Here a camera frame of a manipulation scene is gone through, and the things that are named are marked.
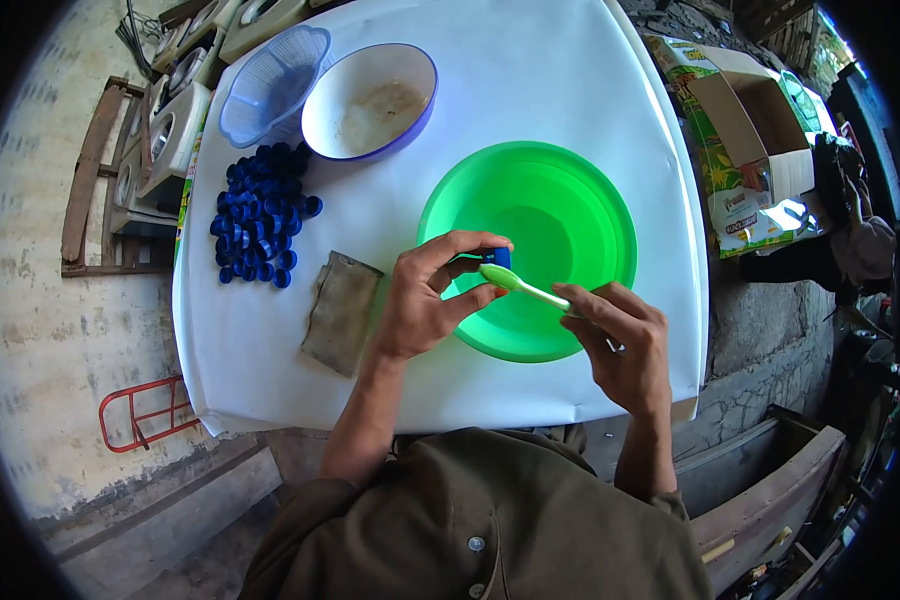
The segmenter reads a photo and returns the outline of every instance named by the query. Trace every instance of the white table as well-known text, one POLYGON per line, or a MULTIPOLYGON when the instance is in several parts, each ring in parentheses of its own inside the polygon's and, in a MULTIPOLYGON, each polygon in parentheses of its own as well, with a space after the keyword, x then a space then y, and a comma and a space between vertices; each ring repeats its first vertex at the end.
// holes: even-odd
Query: white table
MULTIPOLYGON (((173 275, 173 323, 193 410, 214 435, 283 426, 330 429, 353 380, 300 352, 313 282, 331 250, 385 272, 415 245, 420 212, 457 162, 503 141, 563 146, 613 182, 636 227, 633 289, 670 320, 670 379, 692 418, 703 381, 708 276, 700 202, 677 119, 636 31, 615 0, 359 0, 308 21, 339 59, 382 42, 426 50, 439 72, 430 124, 374 164, 313 160, 324 199, 293 247, 293 283, 218 282, 208 227, 225 170, 253 148, 218 130, 236 72, 210 106, 173 275)), ((622 414, 593 384, 587 355, 540 365, 494 359, 454 336, 410 361, 397 431, 576 423, 622 414)))

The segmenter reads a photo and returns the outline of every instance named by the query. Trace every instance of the person in background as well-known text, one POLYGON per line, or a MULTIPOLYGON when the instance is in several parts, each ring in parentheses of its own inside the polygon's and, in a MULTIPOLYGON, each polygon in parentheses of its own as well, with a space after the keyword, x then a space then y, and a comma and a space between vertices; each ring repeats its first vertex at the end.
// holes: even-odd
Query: person in background
POLYGON ((811 280, 837 294, 837 305, 852 304, 857 291, 890 292, 897 236, 874 215, 870 193, 862 179, 854 184, 843 176, 850 220, 828 235, 783 246, 767 256, 740 257, 744 282, 783 283, 811 280))
POLYGON ((281 508, 242 600, 713 598, 671 458, 667 319, 619 283, 552 287, 586 316, 561 324, 631 415, 615 485, 581 455, 579 424, 546 436, 468 427, 414 438, 388 460, 408 363, 506 294, 486 283, 441 299, 477 269, 459 255, 504 246, 451 231, 397 259, 319 474, 281 508))

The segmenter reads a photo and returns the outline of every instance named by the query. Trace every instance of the hand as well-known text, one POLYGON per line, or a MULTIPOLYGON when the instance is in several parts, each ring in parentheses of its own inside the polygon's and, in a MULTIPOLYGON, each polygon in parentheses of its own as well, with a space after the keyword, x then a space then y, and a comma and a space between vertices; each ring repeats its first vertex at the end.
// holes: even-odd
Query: hand
POLYGON ((441 299, 450 282, 462 273, 476 272, 481 263, 478 258, 457 255, 479 255, 487 248, 503 247, 513 250, 514 244, 486 231, 454 230, 400 254, 372 347, 397 360, 426 353, 456 330, 460 321, 507 294, 483 283, 441 299))
POLYGON ((560 324, 589 355, 594 382, 636 420, 665 419, 669 429, 673 392, 663 312, 616 281, 592 294, 579 285, 554 283, 553 292, 588 318, 563 317, 560 324), (625 350, 615 352, 609 342, 625 350))

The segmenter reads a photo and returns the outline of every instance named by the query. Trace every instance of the electrical wire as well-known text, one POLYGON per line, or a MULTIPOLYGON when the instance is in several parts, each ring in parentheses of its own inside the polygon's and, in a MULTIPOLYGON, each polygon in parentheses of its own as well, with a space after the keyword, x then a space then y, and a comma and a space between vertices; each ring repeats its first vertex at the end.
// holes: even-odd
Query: electrical wire
POLYGON ((133 61, 144 77, 150 79, 154 70, 151 68, 147 55, 144 54, 143 44, 140 42, 140 31, 144 36, 159 40, 164 33, 163 24, 155 18, 133 9, 133 0, 126 0, 126 15, 120 19, 116 34, 120 41, 133 55, 133 61), (140 29, 137 29, 137 21, 140 21, 140 29))

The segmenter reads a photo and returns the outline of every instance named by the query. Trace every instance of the blue strainer basket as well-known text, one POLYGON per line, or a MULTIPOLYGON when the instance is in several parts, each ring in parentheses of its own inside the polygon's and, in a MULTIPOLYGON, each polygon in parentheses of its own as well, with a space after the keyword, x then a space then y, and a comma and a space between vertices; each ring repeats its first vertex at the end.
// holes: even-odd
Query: blue strainer basket
POLYGON ((292 140, 304 101, 333 64, 330 31, 297 25, 277 34, 233 79, 220 133, 236 148, 292 140))

